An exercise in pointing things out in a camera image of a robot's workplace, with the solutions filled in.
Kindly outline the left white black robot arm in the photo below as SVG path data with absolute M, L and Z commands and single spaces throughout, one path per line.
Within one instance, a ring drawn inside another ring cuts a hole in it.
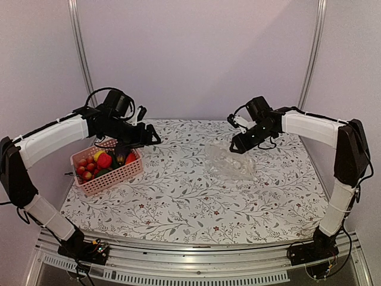
M 103 104 L 95 108 L 80 107 L 28 135 L 14 140 L 9 137 L 1 139 L 1 184 L 10 204 L 51 231 L 77 259 L 84 258 L 89 252 L 83 232 L 39 195 L 28 170 L 57 150 L 93 136 L 108 136 L 129 148 L 161 142 L 153 125 L 130 123 L 129 120 Z

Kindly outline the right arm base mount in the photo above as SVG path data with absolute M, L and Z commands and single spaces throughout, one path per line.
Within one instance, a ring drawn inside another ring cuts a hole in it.
M 307 275 L 313 280 L 326 279 L 337 264 L 339 250 L 334 244 L 319 250 L 313 242 L 292 243 L 286 253 L 292 266 L 304 265 Z

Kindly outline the clear zip top bag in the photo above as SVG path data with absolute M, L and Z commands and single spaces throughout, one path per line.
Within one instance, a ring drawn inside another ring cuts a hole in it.
M 205 170 L 227 181 L 252 180 L 257 174 L 253 159 L 233 153 L 225 145 L 219 144 L 205 146 Z

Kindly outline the red toy pepper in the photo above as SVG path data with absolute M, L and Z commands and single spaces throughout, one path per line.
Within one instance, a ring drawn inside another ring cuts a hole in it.
M 106 169 L 111 166 L 112 162 L 113 160 L 110 155 L 108 155 L 107 153 L 101 153 L 98 157 L 97 165 L 102 169 Z

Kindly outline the pink plastic basket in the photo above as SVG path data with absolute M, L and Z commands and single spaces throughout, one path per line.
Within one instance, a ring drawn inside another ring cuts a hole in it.
M 108 187 L 111 187 L 126 179 L 130 179 L 143 172 L 142 156 L 139 150 L 132 150 L 132 153 L 136 156 L 136 160 L 125 164 L 116 170 L 110 170 L 109 172 L 99 176 L 98 178 L 91 179 L 89 182 L 84 182 L 83 179 L 76 173 L 77 167 L 81 159 L 86 159 L 89 155 L 94 155 L 97 151 L 114 151 L 114 146 L 117 140 L 108 138 L 106 141 L 100 143 L 102 148 L 96 146 L 89 147 L 78 153 L 75 153 L 70 157 L 70 163 L 75 172 L 74 182 L 78 188 L 80 188 L 86 195 L 93 195 Z

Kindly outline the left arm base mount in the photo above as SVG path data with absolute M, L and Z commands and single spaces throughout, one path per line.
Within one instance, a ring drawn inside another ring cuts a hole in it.
M 67 241 L 61 241 L 58 248 L 58 254 L 78 260 L 80 262 L 89 262 L 97 265 L 106 265 L 110 245 L 96 239 L 87 242 L 83 237 L 71 237 Z

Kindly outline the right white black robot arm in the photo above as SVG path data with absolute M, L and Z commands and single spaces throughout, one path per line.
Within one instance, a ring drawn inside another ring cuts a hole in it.
M 343 121 L 319 114 L 307 113 L 297 107 L 254 108 L 248 110 L 254 125 L 237 113 L 228 115 L 227 121 L 240 129 L 232 138 L 230 151 L 243 154 L 281 133 L 298 135 L 324 143 L 335 149 L 334 186 L 326 214 L 313 234 L 308 255 L 320 260 L 327 254 L 345 219 L 359 201 L 362 181 L 369 178 L 370 152 L 360 120 Z

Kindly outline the purple toy eggplant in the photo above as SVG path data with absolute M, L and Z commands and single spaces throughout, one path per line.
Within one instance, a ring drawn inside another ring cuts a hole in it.
M 114 154 L 117 163 L 122 166 L 125 164 L 127 156 L 130 154 L 130 149 L 124 145 L 116 145 L 114 149 Z

